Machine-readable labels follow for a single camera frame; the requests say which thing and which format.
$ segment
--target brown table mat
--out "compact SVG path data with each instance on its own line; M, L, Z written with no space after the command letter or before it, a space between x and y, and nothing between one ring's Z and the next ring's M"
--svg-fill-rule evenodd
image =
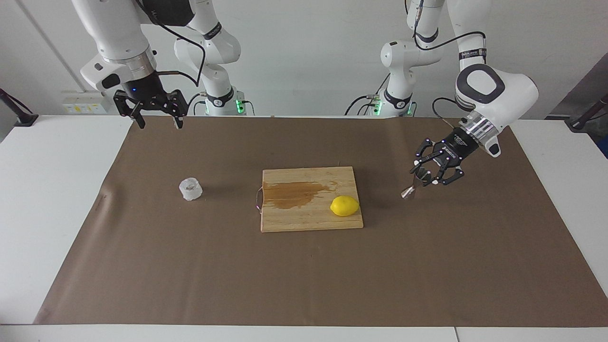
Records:
M171 120L131 127L36 323L608 326L509 129L501 157L479 150L464 178L404 201L440 120ZM326 166L354 167L365 228L260 233L262 170ZM204 193L186 202L190 176Z

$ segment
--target lemon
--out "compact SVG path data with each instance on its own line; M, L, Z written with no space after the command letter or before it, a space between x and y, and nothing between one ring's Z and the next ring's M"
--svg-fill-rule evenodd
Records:
M359 202L350 196L338 196L331 202L330 209L338 216L350 216L359 210Z

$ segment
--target cutting board handle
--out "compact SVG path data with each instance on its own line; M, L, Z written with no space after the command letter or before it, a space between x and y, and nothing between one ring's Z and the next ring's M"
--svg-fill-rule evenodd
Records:
M263 186L260 186L258 192L255 193L255 207L258 208L260 215L262 213L262 204L264 204L264 189Z

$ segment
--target table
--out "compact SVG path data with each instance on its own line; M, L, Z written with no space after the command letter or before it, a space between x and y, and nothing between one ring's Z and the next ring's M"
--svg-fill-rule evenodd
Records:
M44 116L33 127L14 129L0 144L0 323L33 321L130 125L119 116ZM563 122L520 120L512 128L606 292L608 211L599 199L608 189L608 160L589 137L571 133ZM0 327L2 341L77 341L83 336L125 341L163 336L209 341L605 341L608 328Z

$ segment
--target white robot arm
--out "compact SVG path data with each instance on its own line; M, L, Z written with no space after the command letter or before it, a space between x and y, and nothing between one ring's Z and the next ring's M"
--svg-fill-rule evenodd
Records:
M99 52L81 69L83 77L99 91L122 85L124 90L115 93L114 103L121 115L129 116L141 128L145 126L141 110L170 114L178 128L183 126L183 117L188 112L188 103L180 90L164 91L159 78L162 73L156 71L155 52L143 35L141 24L190 25L204 32L199 36L204 38L204 45L209 49L211 63L230 63L240 56L240 45L222 30L210 0L72 0L72 3L86 30L95 39ZM201 50L198 60L202 61ZM225 96L232 89L226 71L219 66L205 67L201 78L211 95L221 93L220 96ZM235 101L231 112L238 111L236 98L233 93L226 101Z
M415 32L415 40L405 43L397 41L397 44L391 42L384 46L382 61L389 67L391 81L393 78L397 81L393 84L389 82L382 93L379 115L402 115L407 111L407 102L411 98L415 81L409 68L435 63L441 58L441 52L436 51L440 50L443 43L437 44L435 40L438 35L438 17L444 2L445 0L412 0L407 23ZM460 73L456 80L455 99L458 106L469 114L460 121L459 127L440 142L434 143L426 139L416 151L417 159L411 173L418 174L421 166L429 161L434 161L440 167L435 176L425 180L425 186L448 185L462 177L462 160L479 146L491 156L498 157L500 145L497 136L506 126L524 115L539 95L536 85L526 75L510 74L486 65L485 35L482 32L485 30L491 0L447 0L447 7L454 32L457 37L461 37L458 39ZM395 60L398 61L396 66L387 63ZM405 103L396 103L394 98ZM423 156L425 149L430 147L432 153ZM444 178L450 168L455 169L454 174Z
M196 71L204 64L201 80L208 115L246 115L244 94L232 86L228 72L220 66L236 62L241 57L241 45L222 28L211 0L195 0L195 13L188 25L195 31L185 37L203 45L206 55L203 57L202 50L181 39L175 41L175 55Z

